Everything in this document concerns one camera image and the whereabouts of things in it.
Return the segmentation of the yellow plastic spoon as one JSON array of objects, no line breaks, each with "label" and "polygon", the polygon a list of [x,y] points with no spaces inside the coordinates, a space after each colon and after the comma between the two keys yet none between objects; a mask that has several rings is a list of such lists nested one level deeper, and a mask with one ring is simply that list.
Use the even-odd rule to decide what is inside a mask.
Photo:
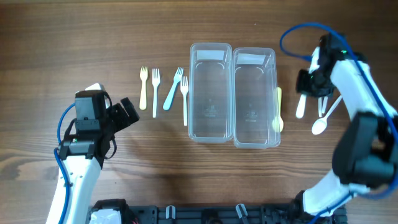
[{"label": "yellow plastic spoon", "polygon": [[277,106],[278,106],[278,116],[273,120],[273,128],[275,132],[280,133],[284,128],[284,121],[281,118],[281,106],[282,106],[282,89],[277,87]]}]

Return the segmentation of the yellow plastic fork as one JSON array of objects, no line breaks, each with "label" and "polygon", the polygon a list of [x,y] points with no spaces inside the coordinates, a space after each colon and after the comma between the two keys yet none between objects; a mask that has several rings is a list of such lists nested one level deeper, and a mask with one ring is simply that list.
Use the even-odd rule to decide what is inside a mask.
[{"label": "yellow plastic fork", "polygon": [[139,101],[139,108],[145,110],[147,108],[147,79],[148,79],[148,68],[146,66],[141,67],[140,79],[141,79],[141,95]]}]

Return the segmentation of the white plastic spoon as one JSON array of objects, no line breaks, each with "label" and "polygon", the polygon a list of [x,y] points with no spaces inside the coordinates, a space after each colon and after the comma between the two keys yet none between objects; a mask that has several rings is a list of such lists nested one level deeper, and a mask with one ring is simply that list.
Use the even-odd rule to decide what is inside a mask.
[{"label": "white plastic spoon", "polygon": [[296,109],[296,118],[301,119],[305,113],[305,105],[306,105],[307,96],[305,94],[300,95],[300,99],[298,101],[297,109]]},{"label": "white plastic spoon", "polygon": [[319,118],[321,118],[322,117],[322,114],[323,114],[323,98],[322,97],[319,97],[318,98],[318,117]]},{"label": "white plastic spoon", "polygon": [[327,128],[327,120],[329,118],[329,116],[332,114],[332,112],[334,112],[334,110],[336,109],[336,107],[339,105],[340,101],[343,99],[343,97],[340,95],[336,101],[332,104],[332,106],[330,107],[330,109],[328,110],[328,112],[326,113],[326,115],[322,118],[317,119],[313,126],[312,126],[312,134],[314,135],[319,135],[322,132],[324,132],[324,130],[326,130]]}]

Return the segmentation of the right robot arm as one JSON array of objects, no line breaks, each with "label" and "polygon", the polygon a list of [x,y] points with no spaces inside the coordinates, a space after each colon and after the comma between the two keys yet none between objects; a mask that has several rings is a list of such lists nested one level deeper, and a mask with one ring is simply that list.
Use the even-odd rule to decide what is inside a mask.
[{"label": "right robot arm", "polygon": [[292,220],[313,223],[356,196],[379,199],[383,195],[372,190],[397,183],[397,111],[381,95],[363,54],[349,53],[343,42],[338,34],[321,36],[310,68],[298,73],[298,93],[318,98],[338,90],[351,122],[335,148],[331,171],[291,201]]}]

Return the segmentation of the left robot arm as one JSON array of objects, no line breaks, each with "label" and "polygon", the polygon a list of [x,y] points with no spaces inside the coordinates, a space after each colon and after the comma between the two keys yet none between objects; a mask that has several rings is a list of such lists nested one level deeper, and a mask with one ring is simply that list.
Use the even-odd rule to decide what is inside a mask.
[{"label": "left robot arm", "polygon": [[76,117],[53,150],[59,175],[47,223],[86,223],[103,162],[117,148],[115,134],[139,120],[128,98],[114,104],[99,83],[76,92],[71,107]]}]

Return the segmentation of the light blue plastic fork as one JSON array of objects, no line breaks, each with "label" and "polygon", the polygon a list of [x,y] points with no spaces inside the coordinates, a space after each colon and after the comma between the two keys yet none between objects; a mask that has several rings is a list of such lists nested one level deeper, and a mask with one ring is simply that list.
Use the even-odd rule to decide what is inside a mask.
[{"label": "light blue plastic fork", "polygon": [[177,89],[177,85],[180,83],[181,79],[183,76],[183,68],[182,67],[178,67],[177,71],[175,72],[174,75],[174,82],[172,83],[172,86],[170,88],[170,91],[164,101],[163,104],[163,109],[168,111],[171,108],[172,102],[173,102],[173,98],[175,95],[175,91]]}]

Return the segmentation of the white plastic fork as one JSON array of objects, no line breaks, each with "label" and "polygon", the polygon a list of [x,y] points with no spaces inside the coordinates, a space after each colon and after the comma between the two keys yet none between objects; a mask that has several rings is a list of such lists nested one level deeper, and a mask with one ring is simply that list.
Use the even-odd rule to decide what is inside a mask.
[{"label": "white plastic fork", "polygon": [[183,76],[180,82],[180,91],[183,95],[183,125],[188,125],[188,106],[187,106],[187,94],[189,91],[188,78]]},{"label": "white plastic fork", "polygon": [[157,90],[160,85],[160,71],[158,68],[152,69],[152,86],[154,88],[153,104],[152,104],[152,117],[157,116]]}]

